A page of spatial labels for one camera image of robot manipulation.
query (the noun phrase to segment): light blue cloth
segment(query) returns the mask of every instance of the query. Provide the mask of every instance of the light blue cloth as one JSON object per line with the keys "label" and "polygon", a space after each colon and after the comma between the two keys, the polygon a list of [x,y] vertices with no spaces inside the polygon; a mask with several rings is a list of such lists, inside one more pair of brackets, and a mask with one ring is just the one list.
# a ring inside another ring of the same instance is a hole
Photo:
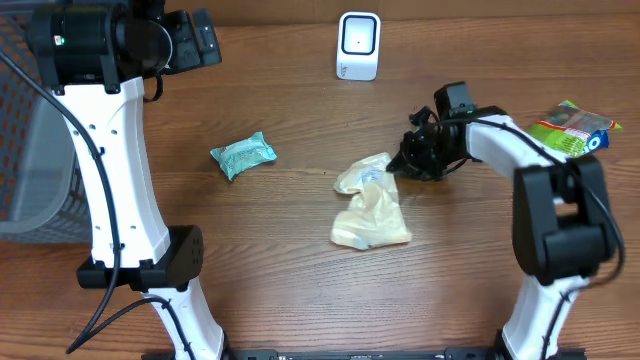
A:
{"label": "light blue cloth", "polygon": [[262,132],[235,144],[213,149],[211,156],[220,163],[220,169],[227,174],[229,181],[233,181],[236,175],[247,169],[274,161],[278,157],[271,145],[264,140]]}

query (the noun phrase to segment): plastic container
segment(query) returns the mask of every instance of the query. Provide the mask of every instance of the plastic container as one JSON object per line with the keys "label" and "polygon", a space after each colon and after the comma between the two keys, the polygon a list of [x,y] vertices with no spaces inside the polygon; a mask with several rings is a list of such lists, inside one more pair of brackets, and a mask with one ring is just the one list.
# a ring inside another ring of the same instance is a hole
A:
{"label": "plastic container", "polygon": [[[39,81],[24,41],[34,2],[0,2],[0,49]],[[62,115],[0,62],[0,240],[90,242],[89,208]]]}

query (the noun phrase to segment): colorful plastic package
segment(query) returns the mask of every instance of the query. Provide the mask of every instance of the colorful plastic package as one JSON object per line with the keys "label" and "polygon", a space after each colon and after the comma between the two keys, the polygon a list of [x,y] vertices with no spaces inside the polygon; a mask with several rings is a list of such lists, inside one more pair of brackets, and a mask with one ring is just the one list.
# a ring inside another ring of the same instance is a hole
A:
{"label": "colorful plastic package", "polygon": [[278,156],[271,145],[264,140],[262,132],[253,134],[246,140],[229,146],[211,150],[211,156],[220,163],[220,169],[233,181],[236,175],[252,167],[268,161],[274,161]]}
{"label": "colorful plastic package", "polygon": [[622,130],[622,127],[615,121],[580,110],[566,100],[527,132],[550,148],[578,157],[609,147],[610,129]]}

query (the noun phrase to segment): wood surface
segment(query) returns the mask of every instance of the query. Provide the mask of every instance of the wood surface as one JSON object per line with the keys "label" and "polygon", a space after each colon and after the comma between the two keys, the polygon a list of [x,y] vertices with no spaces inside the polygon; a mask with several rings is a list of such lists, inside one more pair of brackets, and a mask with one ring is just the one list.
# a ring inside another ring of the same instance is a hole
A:
{"label": "wood surface", "polygon": [[640,13],[634,0],[168,0],[167,8],[209,9],[214,24],[336,24],[347,11],[373,11],[382,21]]}
{"label": "wood surface", "polygon": [[[466,80],[478,104],[503,107],[523,127],[570,99],[625,128],[598,156],[627,267],[580,297],[561,343],[586,347],[590,359],[640,358],[640,16],[386,22],[373,82],[336,79],[334,25],[219,28],[218,38],[224,62],[166,77],[164,97],[145,105],[145,136],[165,221],[204,232],[202,285],[234,347],[491,345],[522,275],[510,184],[487,165],[467,164],[441,183],[398,180],[408,245],[360,252],[329,241],[349,201],[333,190],[337,175],[395,153],[407,115],[432,105],[442,85]],[[277,162],[228,182],[209,150],[256,131]],[[171,349],[146,307],[64,355],[103,294],[76,283],[88,254],[88,245],[0,243],[0,359],[135,359]],[[107,314],[137,299],[118,289]]]}

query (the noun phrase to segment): blue wrapper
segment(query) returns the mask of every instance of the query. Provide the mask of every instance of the blue wrapper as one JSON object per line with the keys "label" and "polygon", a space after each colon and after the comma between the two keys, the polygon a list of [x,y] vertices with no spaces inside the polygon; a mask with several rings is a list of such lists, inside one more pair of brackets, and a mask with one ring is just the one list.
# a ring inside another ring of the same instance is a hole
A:
{"label": "blue wrapper", "polygon": [[274,161],[278,157],[271,145],[264,140],[262,132],[235,144],[213,149],[211,156],[218,161],[229,181],[233,181],[236,175],[247,169]]}

